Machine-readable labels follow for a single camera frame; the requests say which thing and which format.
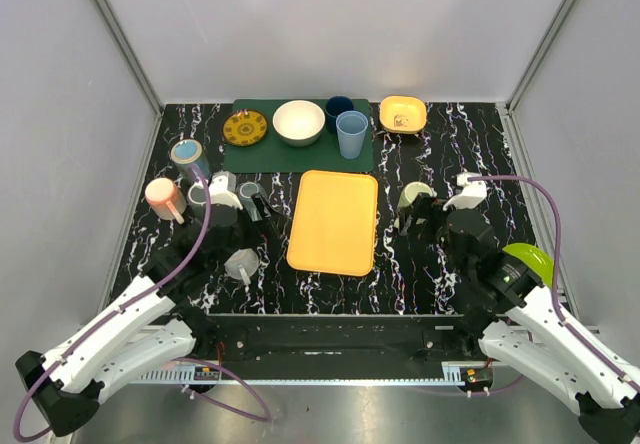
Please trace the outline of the sage green mug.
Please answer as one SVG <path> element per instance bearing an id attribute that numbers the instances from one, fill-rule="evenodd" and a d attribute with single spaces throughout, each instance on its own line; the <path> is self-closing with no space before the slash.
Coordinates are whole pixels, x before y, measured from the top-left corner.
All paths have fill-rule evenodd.
<path id="1" fill-rule="evenodd" d="M 436 198 L 437 193 L 426 183 L 414 181 L 407 184 L 401 191 L 396 206 L 394 228 L 401 235 L 406 235 L 413 225 L 421 225 L 426 221 L 418 209 L 423 198 Z"/>

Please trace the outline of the grey faceted mug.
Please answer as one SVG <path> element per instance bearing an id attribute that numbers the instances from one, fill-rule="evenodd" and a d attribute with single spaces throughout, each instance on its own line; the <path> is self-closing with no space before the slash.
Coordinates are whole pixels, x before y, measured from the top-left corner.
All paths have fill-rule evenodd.
<path id="1" fill-rule="evenodd" d="M 242 183 L 237 189 L 238 198 L 253 222 L 272 216 L 268 196 L 262 186 L 256 182 Z"/>

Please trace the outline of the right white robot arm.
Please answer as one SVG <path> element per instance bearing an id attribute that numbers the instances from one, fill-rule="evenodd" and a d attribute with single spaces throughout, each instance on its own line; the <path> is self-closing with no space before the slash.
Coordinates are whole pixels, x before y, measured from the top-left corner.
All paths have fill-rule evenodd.
<path id="1" fill-rule="evenodd" d="M 523 260 L 499 249 L 476 210 L 427 193 L 397 211 L 400 234 L 437 244 L 471 297 L 454 348 L 466 360 L 501 361 L 560 400 L 598 443 L 639 435 L 639 369 L 573 315 Z"/>

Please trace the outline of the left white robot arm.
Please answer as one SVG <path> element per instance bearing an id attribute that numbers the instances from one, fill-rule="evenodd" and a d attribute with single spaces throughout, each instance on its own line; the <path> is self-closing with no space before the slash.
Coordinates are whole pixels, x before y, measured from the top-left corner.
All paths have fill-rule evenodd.
<path id="1" fill-rule="evenodd" d="M 166 362 L 224 356 L 228 337 L 190 299 L 216 267 L 251 281 L 273 209 L 253 194 L 260 217 L 253 220 L 238 193 L 208 195 L 202 215 L 176 231 L 109 306 L 56 347 L 16 361 L 24 401 L 55 436 L 74 433 L 122 387 Z"/>

